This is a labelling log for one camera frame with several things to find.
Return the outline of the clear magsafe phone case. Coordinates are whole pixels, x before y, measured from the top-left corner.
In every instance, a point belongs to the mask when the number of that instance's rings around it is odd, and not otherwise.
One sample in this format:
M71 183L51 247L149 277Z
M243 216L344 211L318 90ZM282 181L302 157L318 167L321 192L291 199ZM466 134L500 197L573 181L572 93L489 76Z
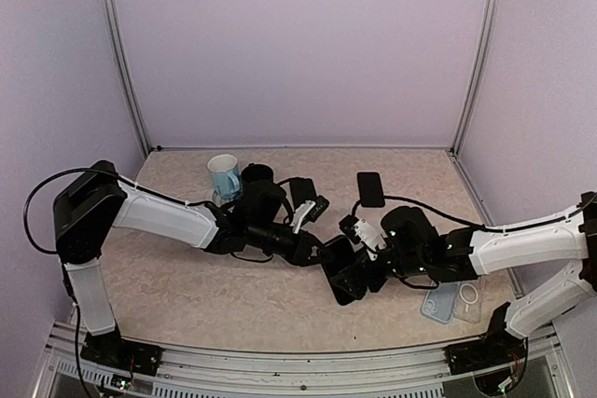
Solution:
M453 317L460 321L476 324L481 320L484 280L462 281L458 287Z

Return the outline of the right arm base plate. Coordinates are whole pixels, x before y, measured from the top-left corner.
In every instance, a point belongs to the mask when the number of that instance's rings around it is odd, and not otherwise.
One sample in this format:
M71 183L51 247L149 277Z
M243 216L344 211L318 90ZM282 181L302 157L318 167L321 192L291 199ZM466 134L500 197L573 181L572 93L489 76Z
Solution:
M470 373L521 359L526 353L524 340L490 344L481 339L451 344L444 349L453 376Z

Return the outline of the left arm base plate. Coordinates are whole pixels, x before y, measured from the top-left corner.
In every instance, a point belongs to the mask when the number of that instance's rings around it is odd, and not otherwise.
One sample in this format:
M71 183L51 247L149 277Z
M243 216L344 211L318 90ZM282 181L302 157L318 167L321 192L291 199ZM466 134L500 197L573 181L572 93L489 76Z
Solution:
M127 339L86 341L80 352L83 360L117 370L155 377L160 367L162 348Z

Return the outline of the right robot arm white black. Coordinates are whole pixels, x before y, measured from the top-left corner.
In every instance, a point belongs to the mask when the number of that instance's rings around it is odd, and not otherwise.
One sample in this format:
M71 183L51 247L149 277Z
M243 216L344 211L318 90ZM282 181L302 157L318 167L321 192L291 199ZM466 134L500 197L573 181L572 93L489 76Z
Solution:
M513 337L536 328L596 296L596 195L560 213L515 225L486 227L460 220L438 234L425 215L428 205L403 199L376 228L355 215L349 236L364 244L371 265L385 276L406 280L426 275L435 283L472 281L495 271L563 260L565 266L530 294L506 303L492 316L477 355L497 364L510 353Z

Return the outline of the black phone case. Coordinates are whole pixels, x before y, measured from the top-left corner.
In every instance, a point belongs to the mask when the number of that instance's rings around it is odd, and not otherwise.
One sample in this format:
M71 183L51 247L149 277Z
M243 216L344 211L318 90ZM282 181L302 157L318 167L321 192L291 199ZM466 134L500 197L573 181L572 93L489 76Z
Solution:
M337 303L347 306L362 299L368 291L364 270L367 251L363 247L355 249L346 236L329 240L326 248L333 253L334 259L322 268Z

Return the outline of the light blue phone case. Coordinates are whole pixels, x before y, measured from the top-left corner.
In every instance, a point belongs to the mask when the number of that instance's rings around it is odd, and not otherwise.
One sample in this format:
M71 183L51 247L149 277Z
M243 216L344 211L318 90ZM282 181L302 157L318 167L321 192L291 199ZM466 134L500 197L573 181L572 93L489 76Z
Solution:
M427 292L420 308L421 314L433 322L449 324L458 296L458 282L441 283L436 289Z

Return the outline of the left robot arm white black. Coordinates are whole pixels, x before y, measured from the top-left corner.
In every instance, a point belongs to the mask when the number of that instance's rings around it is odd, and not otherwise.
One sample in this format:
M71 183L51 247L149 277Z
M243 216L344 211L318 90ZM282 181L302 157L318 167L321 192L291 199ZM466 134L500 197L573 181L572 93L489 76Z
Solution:
M317 219L325 204L307 199L295 204L285 190L259 177L242 183L238 199L218 206L210 200L188 202L150 190L120 176L113 163L100 160L53 202L56 252L92 346L112 365L130 357L130 343L119 335L99 259L113 227L184 242L210 254L233 254L250 245L297 267L323 265L335 256L304 221Z

